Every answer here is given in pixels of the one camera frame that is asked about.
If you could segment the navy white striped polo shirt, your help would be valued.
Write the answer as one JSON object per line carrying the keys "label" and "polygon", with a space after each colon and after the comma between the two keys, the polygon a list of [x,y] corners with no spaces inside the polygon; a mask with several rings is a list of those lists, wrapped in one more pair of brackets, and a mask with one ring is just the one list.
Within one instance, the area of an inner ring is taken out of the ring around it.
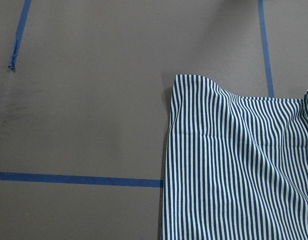
{"label": "navy white striped polo shirt", "polygon": [[246,97],[175,76],[163,240],[308,240],[308,91]]}

